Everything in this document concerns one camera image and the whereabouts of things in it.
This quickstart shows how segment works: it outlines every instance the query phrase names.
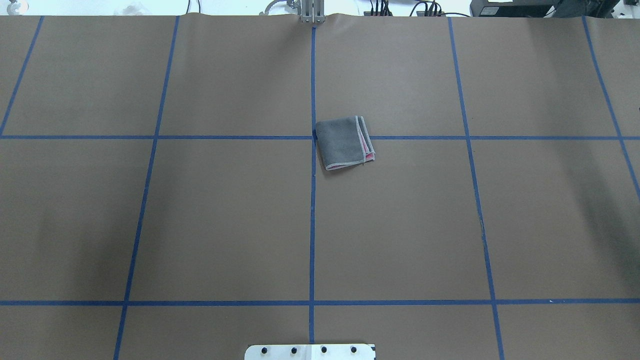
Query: folded cloth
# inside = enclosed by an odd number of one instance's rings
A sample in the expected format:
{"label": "folded cloth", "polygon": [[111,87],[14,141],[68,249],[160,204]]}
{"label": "folded cloth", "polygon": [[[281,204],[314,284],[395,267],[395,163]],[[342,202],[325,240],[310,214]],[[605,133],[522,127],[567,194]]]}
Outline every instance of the folded cloth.
{"label": "folded cloth", "polygon": [[367,126],[361,116],[319,121],[316,123],[316,136],[327,170],[376,159]]}

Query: vertical blue line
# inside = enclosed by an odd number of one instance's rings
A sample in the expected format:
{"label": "vertical blue line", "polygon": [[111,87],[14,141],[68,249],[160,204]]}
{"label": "vertical blue line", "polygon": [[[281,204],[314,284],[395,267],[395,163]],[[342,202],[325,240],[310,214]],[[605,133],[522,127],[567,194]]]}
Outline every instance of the vertical blue line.
{"label": "vertical blue line", "polygon": [[314,332],[316,300],[316,27],[311,28],[311,207],[309,228],[309,343]]}
{"label": "vertical blue line", "polygon": [[462,80],[460,79],[460,66],[458,65],[458,52],[456,51],[456,40],[453,34],[453,23],[451,18],[447,18],[449,22],[449,36],[451,37],[451,51],[453,53],[453,64],[456,69],[456,80],[458,82],[458,97],[460,98],[460,110],[462,111],[462,123],[465,128],[465,136],[467,137],[467,152],[469,156],[469,166],[471,167],[471,180],[474,185],[474,195],[476,196],[476,209],[478,218],[480,220],[480,228],[482,231],[482,243],[484,248],[484,266],[486,267],[486,277],[489,282],[489,294],[491,295],[492,310],[493,310],[493,325],[495,327],[495,338],[498,343],[498,355],[500,360],[504,360],[504,349],[502,347],[502,334],[500,331],[500,319],[498,317],[498,305],[495,301],[495,290],[493,287],[493,274],[491,271],[491,260],[489,258],[489,246],[486,242],[486,231],[484,229],[484,217],[482,213],[482,204],[480,202],[480,193],[478,190],[478,182],[476,176],[476,163],[474,161],[474,154],[471,148],[471,135],[469,133],[469,125],[467,122],[467,108],[465,106],[465,97],[462,92]]}
{"label": "vertical blue line", "polygon": [[611,120],[613,121],[613,126],[616,128],[616,134],[618,134],[618,140],[620,141],[620,147],[622,148],[622,153],[624,154],[625,161],[627,162],[627,168],[629,169],[631,180],[634,182],[634,186],[636,188],[636,195],[640,200],[640,186],[638,186],[636,172],[634,171],[634,167],[631,164],[631,159],[629,158],[625,141],[624,139],[622,139],[622,131],[620,131],[620,126],[618,125],[618,118],[616,118],[616,113],[613,111],[613,106],[611,105],[611,99],[609,98],[609,92],[607,91],[607,87],[604,85],[604,80],[602,79],[602,73],[600,72],[600,66],[598,66],[598,59],[596,58],[596,52],[593,50],[593,43],[591,42],[591,33],[589,32],[589,26],[587,25],[587,18],[585,16],[582,17],[582,25],[584,26],[584,33],[587,36],[587,43],[589,43],[591,60],[593,61],[593,66],[596,69],[596,74],[598,75],[598,81],[600,82],[600,87],[602,88],[604,99],[605,101],[607,101],[609,114],[611,114]]}
{"label": "vertical blue line", "polygon": [[145,218],[145,209],[147,207],[147,196],[149,194],[149,184],[151,183],[151,174],[153,173],[154,162],[156,159],[156,148],[160,134],[160,125],[162,123],[162,115],[164,111],[164,100],[166,98],[166,89],[169,85],[169,75],[171,74],[171,64],[173,62],[173,50],[175,49],[175,39],[178,35],[178,25],[180,17],[175,17],[173,25],[173,37],[171,40],[171,48],[169,50],[169,60],[166,65],[166,73],[164,74],[164,85],[162,96],[160,97],[160,107],[158,109],[158,117],[156,120],[156,131],[154,134],[154,142],[151,146],[151,155],[149,156],[149,165],[147,168],[147,178],[145,179],[145,189],[142,193],[142,203],[140,205],[140,215],[138,217],[138,227],[136,228],[136,237],[133,242],[133,251],[131,252],[131,263],[129,264],[129,275],[127,276],[127,287],[124,293],[124,304],[122,305],[122,313],[120,314],[120,325],[118,326],[118,337],[116,338],[116,346],[113,351],[113,360],[120,357],[120,345],[122,344],[122,335],[124,333],[124,325],[127,319],[127,308],[129,307],[129,297],[131,295],[131,284],[133,283],[133,273],[136,268],[136,258],[138,256],[138,247],[140,245],[140,234],[142,233],[142,221]]}
{"label": "vertical blue line", "polygon": [[33,52],[33,48],[36,46],[36,40],[38,39],[38,35],[40,34],[40,29],[42,28],[43,21],[44,21],[44,16],[41,16],[40,21],[38,21],[38,26],[36,27],[36,32],[35,34],[33,34],[33,38],[31,39],[31,45],[29,46],[29,51],[27,51],[27,56],[24,58],[24,62],[22,63],[22,68],[20,69],[18,80],[16,80],[15,86],[13,87],[13,92],[11,93],[9,104],[7,105],[6,111],[4,112],[4,118],[2,119],[2,124],[0,125],[0,135],[2,135],[4,131],[6,122],[9,121],[9,114],[11,113],[11,108],[13,107],[15,96],[18,94],[18,89],[20,88],[22,77],[24,76],[24,72],[27,70],[27,65],[29,64],[29,59],[31,58],[31,53]]}

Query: metal bracket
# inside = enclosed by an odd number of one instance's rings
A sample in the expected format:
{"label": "metal bracket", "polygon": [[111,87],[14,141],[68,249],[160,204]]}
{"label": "metal bracket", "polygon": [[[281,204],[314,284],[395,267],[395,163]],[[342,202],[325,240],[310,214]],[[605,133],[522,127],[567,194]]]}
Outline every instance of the metal bracket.
{"label": "metal bracket", "polygon": [[375,360],[376,346],[369,344],[253,345],[244,360]]}
{"label": "metal bracket", "polygon": [[309,24],[324,22],[324,0],[300,0],[300,21]]}

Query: gray cloth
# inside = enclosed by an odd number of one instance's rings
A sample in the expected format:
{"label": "gray cloth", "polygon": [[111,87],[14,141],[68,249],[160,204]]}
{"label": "gray cloth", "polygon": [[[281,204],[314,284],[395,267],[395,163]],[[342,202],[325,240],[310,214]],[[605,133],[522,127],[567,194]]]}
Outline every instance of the gray cloth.
{"label": "gray cloth", "polygon": [[375,160],[375,151],[359,116],[316,123],[318,147],[327,170],[348,167]]}

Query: label sticker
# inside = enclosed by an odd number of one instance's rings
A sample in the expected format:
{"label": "label sticker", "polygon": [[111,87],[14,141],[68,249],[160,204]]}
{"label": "label sticker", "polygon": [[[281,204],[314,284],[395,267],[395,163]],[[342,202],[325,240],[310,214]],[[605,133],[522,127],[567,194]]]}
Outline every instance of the label sticker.
{"label": "label sticker", "polygon": [[499,6],[487,6],[483,8],[480,15],[495,15],[498,13]]}

